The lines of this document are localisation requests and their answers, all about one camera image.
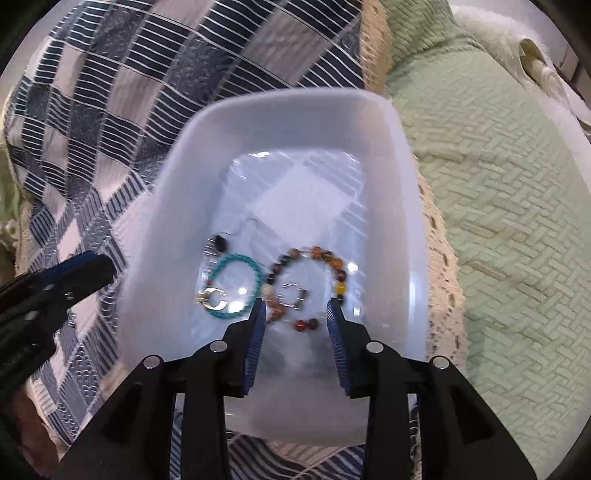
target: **green textured blanket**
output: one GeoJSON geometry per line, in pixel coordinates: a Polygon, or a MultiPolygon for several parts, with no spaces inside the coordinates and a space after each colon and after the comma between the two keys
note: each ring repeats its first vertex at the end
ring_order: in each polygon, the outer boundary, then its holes
{"type": "Polygon", "coordinates": [[[14,253],[21,208],[21,195],[8,166],[3,123],[4,116],[0,115],[0,286],[14,277],[14,253]]]}
{"type": "Polygon", "coordinates": [[[469,378],[543,478],[591,411],[591,197],[554,125],[446,2],[384,5],[388,94],[460,261],[469,378]]]}

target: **turquoise bracelet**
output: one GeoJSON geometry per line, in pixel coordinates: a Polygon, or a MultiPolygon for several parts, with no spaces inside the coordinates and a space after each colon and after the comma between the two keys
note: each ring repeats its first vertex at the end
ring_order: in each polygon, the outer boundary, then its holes
{"type": "Polygon", "coordinates": [[[211,285],[213,283],[213,281],[215,280],[215,278],[217,277],[217,275],[230,262],[244,262],[247,265],[249,265],[255,271],[255,274],[256,274],[256,285],[255,285],[254,294],[252,294],[252,295],[250,295],[248,297],[248,302],[246,302],[246,304],[244,305],[244,308],[242,310],[240,310],[239,312],[232,312],[232,313],[230,313],[230,312],[221,312],[219,310],[208,310],[208,312],[212,316],[214,316],[216,318],[219,318],[219,319],[224,319],[224,320],[241,317],[246,312],[250,312],[252,306],[255,303],[256,298],[261,294],[261,287],[262,287],[262,270],[261,270],[261,267],[252,258],[247,257],[246,255],[241,255],[241,254],[232,254],[232,255],[228,255],[227,257],[222,258],[222,260],[220,261],[220,263],[218,263],[216,265],[216,267],[213,269],[213,271],[211,272],[211,274],[207,278],[206,285],[211,285]]]}

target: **beaded bracelet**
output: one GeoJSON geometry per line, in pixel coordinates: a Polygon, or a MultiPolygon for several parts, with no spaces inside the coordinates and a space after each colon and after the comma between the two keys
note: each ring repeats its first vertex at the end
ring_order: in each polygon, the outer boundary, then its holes
{"type": "Polygon", "coordinates": [[[252,293],[252,295],[250,295],[248,297],[248,302],[246,302],[246,304],[244,305],[242,310],[240,310],[239,312],[222,312],[221,309],[218,310],[218,309],[213,309],[213,308],[207,307],[207,304],[209,304],[209,295],[213,291],[218,291],[220,293],[223,292],[223,290],[220,290],[219,288],[206,288],[205,290],[198,292],[198,294],[196,296],[196,301],[198,303],[201,303],[204,306],[206,306],[207,311],[212,316],[219,318],[219,319],[225,319],[225,320],[226,319],[233,319],[236,317],[241,317],[246,312],[250,312],[250,309],[254,305],[256,298],[261,293],[261,286],[262,286],[261,267],[252,258],[247,257],[246,255],[241,255],[241,254],[231,254],[231,255],[228,255],[227,257],[222,258],[222,260],[216,265],[216,267],[212,270],[212,272],[205,279],[205,282],[204,282],[205,286],[211,287],[211,285],[213,284],[213,281],[216,279],[217,275],[231,262],[244,262],[247,265],[249,265],[255,271],[255,274],[256,274],[255,290],[252,293]]]}
{"type": "MultiPolygon", "coordinates": [[[[320,247],[312,247],[308,251],[304,251],[310,254],[310,258],[314,260],[321,260],[329,265],[332,270],[335,272],[335,295],[338,301],[342,304],[345,297],[345,292],[347,291],[347,286],[345,285],[345,280],[347,279],[347,272],[343,270],[343,260],[339,257],[335,257],[330,250],[323,250],[320,247]]],[[[307,290],[303,290],[302,288],[298,287],[298,290],[301,291],[301,295],[298,296],[297,302],[294,305],[285,305],[280,303],[278,300],[278,296],[275,295],[275,290],[273,288],[273,284],[275,283],[277,276],[283,272],[284,267],[288,266],[293,261],[297,261],[301,258],[302,252],[297,248],[290,248],[287,252],[287,255],[282,255],[279,260],[273,264],[271,267],[271,272],[267,275],[267,279],[265,281],[265,285],[262,286],[261,293],[267,304],[271,308],[271,318],[270,320],[279,320],[285,315],[285,307],[294,307],[296,310],[299,310],[301,304],[307,297],[307,290]]],[[[290,284],[283,284],[282,286],[296,286],[293,283],[290,284]]],[[[317,319],[310,319],[308,321],[305,320],[297,320],[294,324],[294,327],[297,331],[303,332],[307,328],[310,330],[316,330],[318,328],[319,322],[317,319]]]]}

